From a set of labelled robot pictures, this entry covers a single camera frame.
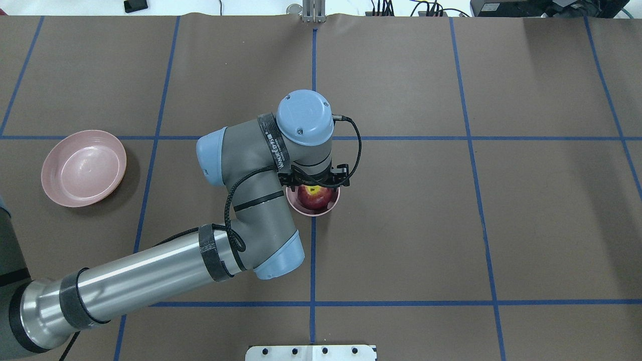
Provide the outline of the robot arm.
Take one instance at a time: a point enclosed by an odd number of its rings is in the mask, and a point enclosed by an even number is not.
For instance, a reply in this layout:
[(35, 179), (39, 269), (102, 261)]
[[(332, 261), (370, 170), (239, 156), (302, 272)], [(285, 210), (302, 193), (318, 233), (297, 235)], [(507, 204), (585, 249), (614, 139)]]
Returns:
[(2, 359), (34, 356), (78, 333), (245, 270), (262, 280), (304, 259), (284, 187), (342, 187), (352, 170), (331, 164), (337, 122), (318, 92), (287, 94), (277, 112), (226, 126), (197, 141), (200, 168), (225, 187), (223, 224), (204, 224), (144, 251), (59, 280), (32, 280), (2, 204)]

